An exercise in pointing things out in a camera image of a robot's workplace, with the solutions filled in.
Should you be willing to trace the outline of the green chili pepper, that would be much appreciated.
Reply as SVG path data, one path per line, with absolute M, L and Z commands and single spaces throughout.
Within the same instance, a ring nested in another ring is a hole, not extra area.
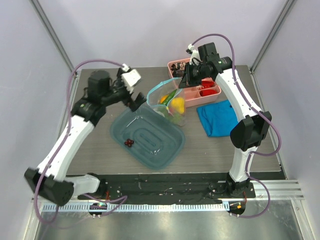
M 167 106 L 169 101 L 175 96 L 176 92 L 177 92 L 177 90 L 175 89 L 170 94 L 168 94 L 168 97 L 165 99 L 165 101 L 163 102 L 162 105 Z

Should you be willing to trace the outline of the yellow pear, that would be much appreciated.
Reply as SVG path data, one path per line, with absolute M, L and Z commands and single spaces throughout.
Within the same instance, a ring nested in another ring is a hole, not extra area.
M 170 102 L 170 107 L 177 113 L 183 115 L 185 113 L 185 99 L 183 97 L 175 97 Z

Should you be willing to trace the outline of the yellow green mango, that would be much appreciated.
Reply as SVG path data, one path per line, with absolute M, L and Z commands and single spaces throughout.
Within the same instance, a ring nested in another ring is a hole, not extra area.
M 160 99 L 159 103 L 163 104 L 163 102 L 166 100 L 167 97 L 168 97 L 168 95 L 162 96 L 162 98 Z

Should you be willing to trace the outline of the clear zip top bag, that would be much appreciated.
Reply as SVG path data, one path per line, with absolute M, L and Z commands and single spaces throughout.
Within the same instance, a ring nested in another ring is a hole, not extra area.
M 160 82 L 147 94 L 147 104 L 171 123 L 183 126 L 186 123 L 186 97 L 179 88 L 180 77 Z

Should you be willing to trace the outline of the green grape bunch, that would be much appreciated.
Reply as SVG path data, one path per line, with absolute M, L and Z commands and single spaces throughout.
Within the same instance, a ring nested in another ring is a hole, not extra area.
M 186 118 L 183 114 L 180 114 L 178 112 L 170 113 L 168 111 L 164 111 L 165 118 L 170 121 L 171 123 L 183 126 L 186 123 Z

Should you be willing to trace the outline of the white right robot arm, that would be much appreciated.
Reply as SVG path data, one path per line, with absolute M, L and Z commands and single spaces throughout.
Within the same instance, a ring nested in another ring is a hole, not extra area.
M 199 47 L 189 44 L 186 52 L 190 54 L 190 60 L 185 64 L 178 87 L 197 87 L 203 79 L 211 78 L 235 112 L 238 123 L 230 132 L 234 157 L 225 190 L 230 197 L 236 198 L 249 188 L 253 154 L 266 138 L 272 116 L 253 101 L 240 80 L 233 58 L 220 57 L 213 42 Z

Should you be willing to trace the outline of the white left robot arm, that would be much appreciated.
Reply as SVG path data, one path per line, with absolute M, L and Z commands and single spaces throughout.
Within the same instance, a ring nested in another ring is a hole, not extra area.
M 105 70 L 91 73 L 84 95 L 71 110 L 71 118 L 47 157 L 28 168 L 24 178 L 36 196 L 62 207 L 72 197 L 90 194 L 100 200 L 107 192 L 103 181 L 94 173 L 67 177 L 68 168 L 86 137 L 106 114 L 107 107 L 122 102 L 135 112 L 146 98 L 139 93 L 132 99 L 134 87 L 141 81 L 136 69 L 119 68 L 116 80 Z

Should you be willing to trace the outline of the red item in organizer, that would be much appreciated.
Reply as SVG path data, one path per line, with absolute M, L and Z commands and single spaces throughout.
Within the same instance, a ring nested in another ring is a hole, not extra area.
M 202 80 L 201 85 L 197 87 L 201 97 L 211 96 L 217 94 L 215 90 L 215 82 L 212 80 Z

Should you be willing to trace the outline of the pink divided organizer box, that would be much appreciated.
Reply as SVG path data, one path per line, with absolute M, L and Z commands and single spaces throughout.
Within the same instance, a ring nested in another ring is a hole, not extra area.
M 186 63 L 189 63 L 189 61 L 190 58 L 170 61 L 167 64 L 169 76 L 171 78 L 182 78 L 185 70 L 185 65 Z M 211 78 L 205 78 L 203 80 L 213 81 Z M 215 102 L 222 92 L 221 88 L 215 83 L 214 88 L 215 90 L 217 90 L 217 94 L 201 97 L 198 91 L 198 87 L 199 86 L 194 86 L 183 89 L 185 94 L 185 106 L 187 108 Z

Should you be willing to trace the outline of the clear blue plastic tray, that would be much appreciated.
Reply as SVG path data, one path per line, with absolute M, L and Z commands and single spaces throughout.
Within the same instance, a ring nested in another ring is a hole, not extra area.
M 109 133 L 138 162 L 157 171 L 172 163 L 186 141 L 178 126 L 148 105 L 142 105 L 135 112 L 126 109 L 111 124 Z M 125 145 L 127 139 L 134 141 L 132 147 Z

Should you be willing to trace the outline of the dark red cherry cluster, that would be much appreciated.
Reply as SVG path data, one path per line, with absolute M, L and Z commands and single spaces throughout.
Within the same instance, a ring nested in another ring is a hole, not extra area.
M 124 142 L 124 144 L 125 144 L 126 146 L 128 146 L 129 148 L 131 148 L 134 143 L 135 143 L 135 141 L 132 140 L 132 139 L 130 139 L 130 138 L 128 138 L 128 139 Z

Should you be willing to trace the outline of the blue folded cloth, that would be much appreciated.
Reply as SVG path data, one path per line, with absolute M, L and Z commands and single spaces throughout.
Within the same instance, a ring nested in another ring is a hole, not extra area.
M 238 124 L 236 113 L 228 100 L 200 106 L 196 111 L 208 137 L 229 137 Z

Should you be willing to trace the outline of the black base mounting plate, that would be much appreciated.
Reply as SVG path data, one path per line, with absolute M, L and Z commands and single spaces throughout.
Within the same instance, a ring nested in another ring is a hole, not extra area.
M 222 199 L 253 199 L 252 183 L 229 191 L 225 173 L 161 173 L 100 175 L 102 185 L 92 196 L 115 200 L 127 196 L 132 205 L 204 205 Z

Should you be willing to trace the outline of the aluminium front rail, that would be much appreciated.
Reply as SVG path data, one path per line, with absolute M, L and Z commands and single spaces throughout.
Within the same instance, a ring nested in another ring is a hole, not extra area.
M 89 212 L 97 214 L 115 209 L 118 212 L 213 212 L 242 208 L 250 201 L 298 201 L 304 195 L 296 180 L 253 181 L 249 188 L 236 196 L 227 194 L 224 182 L 137 182 L 112 183 L 106 193 L 115 194 L 114 200 L 94 200 L 89 197 L 72 199 L 56 207 L 48 201 L 39 202 L 39 212 Z

